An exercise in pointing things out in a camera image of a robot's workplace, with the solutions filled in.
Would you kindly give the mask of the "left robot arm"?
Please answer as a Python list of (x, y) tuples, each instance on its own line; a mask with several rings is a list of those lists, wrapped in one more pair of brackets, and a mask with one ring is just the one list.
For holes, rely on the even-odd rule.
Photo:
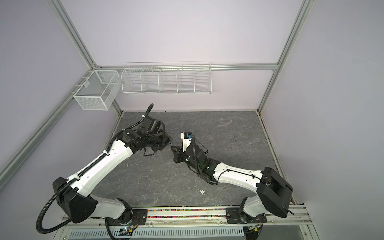
[[(136, 152), (151, 148), (154, 153), (164, 149), (172, 138), (166, 133), (165, 124), (150, 116), (129, 128), (117, 132), (103, 152), (86, 167), (68, 178), (59, 177), (53, 182), (54, 195), (38, 215), (36, 230), (40, 234), (52, 233), (68, 223), (81, 223), (89, 218), (111, 219), (118, 225), (130, 225), (134, 213), (123, 199), (107, 199), (94, 195), (94, 188), (121, 162)], [(69, 217), (52, 228), (43, 227), (43, 219), (56, 202)]]

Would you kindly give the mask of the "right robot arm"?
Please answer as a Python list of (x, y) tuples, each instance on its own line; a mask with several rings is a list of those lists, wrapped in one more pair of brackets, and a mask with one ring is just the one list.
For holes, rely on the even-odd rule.
[(179, 146), (171, 148), (175, 163), (185, 163), (199, 178), (210, 185), (225, 183), (249, 190), (255, 195), (243, 198), (240, 207), (227, 209), (230, 223), (250, 224), (266, 222), (265, 213), (286, 218), (293, 187), (274, 169), (245, 170), (229, 166), (208, 158), (197, 145), (186, 149)]

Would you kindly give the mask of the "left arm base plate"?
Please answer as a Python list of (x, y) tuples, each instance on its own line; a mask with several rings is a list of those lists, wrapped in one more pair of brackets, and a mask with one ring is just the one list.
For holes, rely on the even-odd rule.
[(146, 224), (147, 215), (147, 209), (133, 209), (131, 210), (131, 213), (129, 214), (128, 218), (107, 218), (107, 223), (109, 226), (143, 226)]

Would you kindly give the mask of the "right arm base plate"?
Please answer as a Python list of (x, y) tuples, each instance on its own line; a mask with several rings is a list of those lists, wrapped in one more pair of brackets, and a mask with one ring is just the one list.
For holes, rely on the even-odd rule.
[(226, 220), (228, 224), (265, 224), (266, 214), (251, 217), (240, 211), (240, 208), (226, 208)]

